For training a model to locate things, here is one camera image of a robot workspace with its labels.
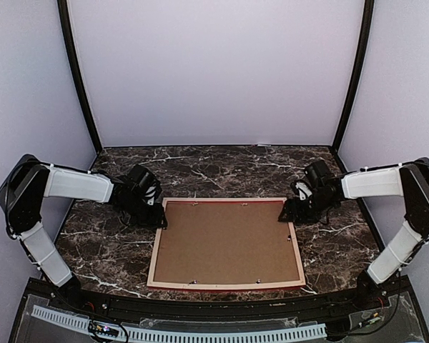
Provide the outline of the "small circuit board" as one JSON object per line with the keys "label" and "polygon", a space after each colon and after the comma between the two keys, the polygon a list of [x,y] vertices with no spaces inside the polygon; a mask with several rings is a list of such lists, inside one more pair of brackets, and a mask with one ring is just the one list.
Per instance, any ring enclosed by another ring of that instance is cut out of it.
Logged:
{"label": "small circuit board", "polygon": [[119,331],[108,324],[90,321],[88,323],[88,332],[95,337],[117,338]]}

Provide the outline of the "left black corner post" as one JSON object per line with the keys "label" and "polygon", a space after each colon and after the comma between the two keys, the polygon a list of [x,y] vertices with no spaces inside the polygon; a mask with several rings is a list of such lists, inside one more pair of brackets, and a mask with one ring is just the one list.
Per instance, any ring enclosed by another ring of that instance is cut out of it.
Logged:
{"label": "left black corner post", "polygon": [[89,100],[84,86],[81,68],[79,65],[77,49],[75,47],[74,34],[72,30],[72,23],[69,14],[69,2],[66,0],[57,0],[56,2],[59,12],[59,22],[61,26],[62,36],[64,39],[66,55],[71,71],[71,77],[74,82],[77,98],[82,111],[82,116],[84,119],[84,123],[86,124],[92,146],[94,147],[96,154],[99,154],[102,152],[103,146],[99,137],[99,133],[97,131],[96,124],[94,123],[94,116],[89,105]]}

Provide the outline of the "right black corner post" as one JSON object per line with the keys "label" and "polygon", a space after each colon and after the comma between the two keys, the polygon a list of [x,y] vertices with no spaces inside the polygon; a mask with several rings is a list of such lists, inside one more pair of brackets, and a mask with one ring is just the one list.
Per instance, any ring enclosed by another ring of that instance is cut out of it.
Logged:
{"label": "right black corner post", "polygon": [[335,132],[335,137],[332,141],[331,149],[334,154],[338,154],[342,141],[347,131],[347,126],[352,114],[352,109],[355,103],[355,97],[358,91],[361,74],[363,71],[365,55],[367,52],[368,42],[370,38],[370,30],[373,21],[373,14],[375,8],[374,0],[365,0],[363,7],[363,16],[360,25],[360,33],[355,52],[355,58],[352,66],[350,81],[347,88],[345,101],[342,107],[340,120]]}

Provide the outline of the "black corner post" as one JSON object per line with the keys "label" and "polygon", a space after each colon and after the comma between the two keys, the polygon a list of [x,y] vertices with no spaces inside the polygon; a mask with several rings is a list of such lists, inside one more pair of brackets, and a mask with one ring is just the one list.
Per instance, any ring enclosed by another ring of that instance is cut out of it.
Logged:
{"label": "black corner post", "polygon": [[94,116],[89,105],[89,100],[84,86],[81,68],[79,65],[77,49],[75,47],[74,34],[72,30],[72,23],[69,14],[69,2],[66,0],[57,0],[56,2],[59,12],[59,22],[61,26],[62,36],[64,39],[66,55],[71,71],[71,77],[74,82],[77,98],[82,111],[82,116],[84,119],[84,123],[86,124],[92,146],[94,147],[96,154],[99,154],[102,152],[103,146],[99,137],[99,133],[97,131],[96,124],[94,123]]}
{"label": "black corner post", "polygon": [[338,154],[342,141],[347,131],[347,126],[352,114],[352,109],[355,103],[355,97],[358,91],[361,74],[363,71],[365,55],[367,52],[368,42],[370,38],[370,30],[373,21],[373,14],[375,8],[374,0],[365,0],[363,7],[363,16],[360,25],[360,33],[355,52],[355,58],[352,66],[350,81],[347,88],[345,101],[342,107],[340,120],[335,132],[335,137],[332,141],[331,149],[334,154]]}

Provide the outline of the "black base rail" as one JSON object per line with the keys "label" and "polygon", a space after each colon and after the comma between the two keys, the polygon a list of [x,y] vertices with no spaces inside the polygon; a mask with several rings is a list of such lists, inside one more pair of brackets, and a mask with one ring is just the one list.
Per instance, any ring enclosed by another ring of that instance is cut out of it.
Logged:
{"label": "black base rail", "polygon": [[355,300],[357,291],[338,292],[306,297],[247,300],[244,302],[184,302],[176,300],[140,299],[81,290],[82,314],[94,319],[113,322],[138,323],[142,319],[194,320],[196,322],[233,322],[296,317],[300,322],[346,322],[350,314],[361,309],[381,308],[386,313],[389,299],[411,292],[407,276],[393,279],[382,289],[371,294],[360,305]]}

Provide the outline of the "brown backing board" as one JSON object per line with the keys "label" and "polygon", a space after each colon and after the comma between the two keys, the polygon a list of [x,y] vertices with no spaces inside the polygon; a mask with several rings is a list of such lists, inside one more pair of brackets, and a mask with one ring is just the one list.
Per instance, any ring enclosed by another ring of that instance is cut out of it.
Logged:
{"label": "brown backing board", "polygon": [[240,291],[305,285],[283,198],[166,198],[168,226],[157,230],[148,287]]}

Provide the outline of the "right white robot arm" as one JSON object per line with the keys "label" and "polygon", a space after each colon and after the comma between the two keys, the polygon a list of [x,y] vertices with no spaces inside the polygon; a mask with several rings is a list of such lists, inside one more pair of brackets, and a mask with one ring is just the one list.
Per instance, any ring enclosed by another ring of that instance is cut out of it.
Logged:
{"label": "right white robot arm", "polygon": [[341,175],[323,160],[304,169],[304,179],[292,183],[294,197],[285,200],[279,222],[314,224],[343,201],[365,197],[401,197],[405,215],[398,233],[365,271],[367,279],[355,289],[350,303],[367,309],[378,298],[378,288],[429,242],[429,158],[376,166]]}

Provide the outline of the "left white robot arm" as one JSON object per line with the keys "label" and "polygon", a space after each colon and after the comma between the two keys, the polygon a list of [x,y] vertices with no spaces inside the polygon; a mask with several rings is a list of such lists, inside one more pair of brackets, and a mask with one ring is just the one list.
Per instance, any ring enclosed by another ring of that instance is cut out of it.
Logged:
{"label": "left white robot arm", "polygon": [[136,165],[125,175],[81,171],[23,155],[0,186],[6,233],[17,239],[42,274],[59,290],[59,301],[72,312],[87,305],[80,282],[56,249],[41,216],[49,197],[109,204],[127,213],[139,227],[164,229],[167,219],[159,198],[161,184],[148,168]]}

